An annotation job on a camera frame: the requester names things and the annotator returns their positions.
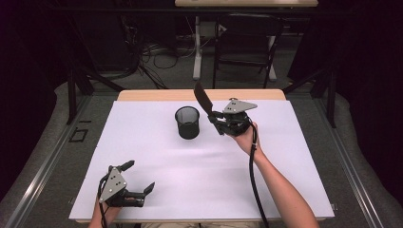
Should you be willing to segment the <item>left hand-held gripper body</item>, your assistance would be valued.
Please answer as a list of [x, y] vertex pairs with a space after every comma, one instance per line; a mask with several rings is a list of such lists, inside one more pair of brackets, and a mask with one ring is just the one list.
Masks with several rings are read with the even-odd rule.
[[144, 193], [129, 192], [127, 182], [118, 166], [110, 165], [108, 173], [101, 178], [98, 191], [98, 202], [106, 203], [110, 207], [143, 207]]

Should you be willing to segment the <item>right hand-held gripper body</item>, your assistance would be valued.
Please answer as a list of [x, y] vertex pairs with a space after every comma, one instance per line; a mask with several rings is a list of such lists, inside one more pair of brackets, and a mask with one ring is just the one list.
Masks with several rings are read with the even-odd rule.
[[223, 109], [224, 121], [221, 128], [226, 135], [238, 136], [243, 134], [249, 127], [250, 118], [246, 111], [257, 108], [256, 104], [232, 99]]

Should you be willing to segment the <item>black spatula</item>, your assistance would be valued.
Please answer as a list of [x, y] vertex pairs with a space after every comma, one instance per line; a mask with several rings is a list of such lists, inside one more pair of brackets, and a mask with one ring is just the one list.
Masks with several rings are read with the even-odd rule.
[[196, 100], [198, 101], [201, 108], [207, 114], [208, 120], [210, 123], [215, 124], [217, 122], [217, 117], [213, 112], [213, 104], [207, 96], [204, 88], [202, 87], [202, 83], [197, 81], [194, 86], [194, 95]]

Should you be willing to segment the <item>black mesh pen cup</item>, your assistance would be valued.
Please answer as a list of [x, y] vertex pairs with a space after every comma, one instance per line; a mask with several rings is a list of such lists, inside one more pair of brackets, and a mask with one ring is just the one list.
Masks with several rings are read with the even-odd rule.
[[199, 111], [193, 106], [183, 106], [175, 113], [179, 135], [186, 140], [195, 139], [199, 133]]

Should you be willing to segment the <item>person's right hand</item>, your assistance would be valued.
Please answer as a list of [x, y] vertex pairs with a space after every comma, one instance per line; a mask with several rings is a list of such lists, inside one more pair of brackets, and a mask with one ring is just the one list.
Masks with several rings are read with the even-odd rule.
[[264, 152], [259, 143], [258, 125], [255, 122], [252, 122], [243, 134], [236, 137], [232, 136], [232, 139], [238, 144], [240, 149], [248, 155], [254, 152], [255, 158], [264, 156]]

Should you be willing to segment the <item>person's left hand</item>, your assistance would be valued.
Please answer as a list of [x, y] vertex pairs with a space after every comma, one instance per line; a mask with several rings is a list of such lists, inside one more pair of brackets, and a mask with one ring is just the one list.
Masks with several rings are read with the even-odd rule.
[[95, 203], [92, 219], [102, 220], [102, 215], [105, 215], [106, 222], [114, 221], [116, 217], [120, 214], [121, 207], [109, 207], [106, 203], [103, 203], [103, 207], [100, 207], [98, 202]]

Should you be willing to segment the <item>black folding chair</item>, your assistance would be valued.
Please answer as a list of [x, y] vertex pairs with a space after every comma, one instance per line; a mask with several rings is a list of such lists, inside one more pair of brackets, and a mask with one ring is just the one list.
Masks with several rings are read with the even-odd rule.
[[215, 24], [212, 87], [216, 87], [220, 65], [228, 65], [265, 70], [262, 87], [266, 88], [283, 28], [282, 19], [268, 14], [232, 12], [220, 16]]

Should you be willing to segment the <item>black metal stand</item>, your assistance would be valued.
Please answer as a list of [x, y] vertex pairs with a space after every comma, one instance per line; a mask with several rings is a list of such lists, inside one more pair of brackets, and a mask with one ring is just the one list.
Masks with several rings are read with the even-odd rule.
[[92, 67], [83, 64], [73, 47], [66, 47], [66, 53], [69, 68], [69, 74], [67, 76], [69, 111], [67, 124], [71, 124], [78, 115], [76, 89], [79, 89], [85, 96], [91, 96], [94, 93], [94, 87], [90, 80], [100, 82], [117, 92], [123, 91], [124, 88], [111, 82]]
[[324, 67], [315, 70], [302, 79], [295, 81], [285, 87], [282, 91], [288, 94], [303, 86], [307, 82], [314, 80], [314, 85], [310, 91], [313, 98], [321, 98], [327, 92], [326, 119], [332, 128], [336, 128], [335, 123], [335, 102], [336, 102], [336, 72], [337, 63], [329, 62]]

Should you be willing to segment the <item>white-legged wooden desk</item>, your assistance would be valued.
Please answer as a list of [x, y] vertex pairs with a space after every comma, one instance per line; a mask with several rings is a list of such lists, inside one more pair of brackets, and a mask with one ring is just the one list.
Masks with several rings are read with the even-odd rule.
[[[314, 8], [318, 5], [317, 0], [175, 0], [175, 6], [180, 9], [219, 9], [224, 8], [269, 8], [294, 9], [294, 8]], [[198, 15], [195, 16], [194, 26], [194, 48], [195, 60], [193, 69], [193, 79], [199, 80], [202, 75], [202, 46], [201, 46], [201, 22]]]

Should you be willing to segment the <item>dark curtain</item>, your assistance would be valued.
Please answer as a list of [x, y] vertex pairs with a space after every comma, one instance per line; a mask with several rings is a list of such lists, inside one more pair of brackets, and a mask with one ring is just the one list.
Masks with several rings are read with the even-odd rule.
[[403, 0], [364, 0], [346, 49], [337, 92], [363, 156], [403, 206]]
[[62, 68], [39, 0], [0, 0], [0, 200], [48, 124]]

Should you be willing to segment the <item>aluminium floor rail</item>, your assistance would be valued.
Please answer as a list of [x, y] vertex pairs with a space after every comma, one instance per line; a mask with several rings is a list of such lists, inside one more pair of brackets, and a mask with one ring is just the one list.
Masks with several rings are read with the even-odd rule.
[[337, 129], [333, 128], [327, 119], [326, 106], [324, 102], [321, 99], [314, 99], [314, 104], [319, 112], [321, 120], [324, 122], [327, 131], [330, 133], [332, 140], [336, 145], [336, 155], [352, 188], [362, 214], [369, 225], [369, 228], [384, 228], [384, 224], [376, 212], [373, 201], [370, 199], [370, 196], [364, 187], [361, 178], [358, 176], [358, 173], [352, 163], [343, 141], [338, 134]]
[[91, 105], [85, 96], [67, 124], [65, 104], [57, 104], [22, 174], [0, 202], [0, 228], [85, 228], [69, 215], [95, 145]]

